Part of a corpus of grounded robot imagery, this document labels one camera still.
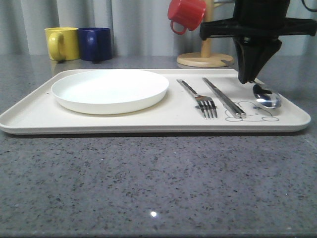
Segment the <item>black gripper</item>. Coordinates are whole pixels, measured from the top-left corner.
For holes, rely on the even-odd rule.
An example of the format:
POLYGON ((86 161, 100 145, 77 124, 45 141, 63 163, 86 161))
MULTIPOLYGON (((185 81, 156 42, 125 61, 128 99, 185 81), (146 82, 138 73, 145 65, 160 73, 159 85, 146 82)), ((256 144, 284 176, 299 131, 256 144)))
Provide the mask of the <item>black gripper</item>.
MULTIPOLYGON (((232 18, 204 22, 200 26, 200 37, 247 37, 277 38, 288 35, 315 36, 317 22, 312 19, 286 16, 288 0, 237 0, 232 18)), ((280 50, 282 42, 277 39, 262 44, 256 54, 250 74, 249 45, 242 39, 234 39, 238 60, 238 79, 242 84, 254 82, 258 73, 270 58, 280 50)))

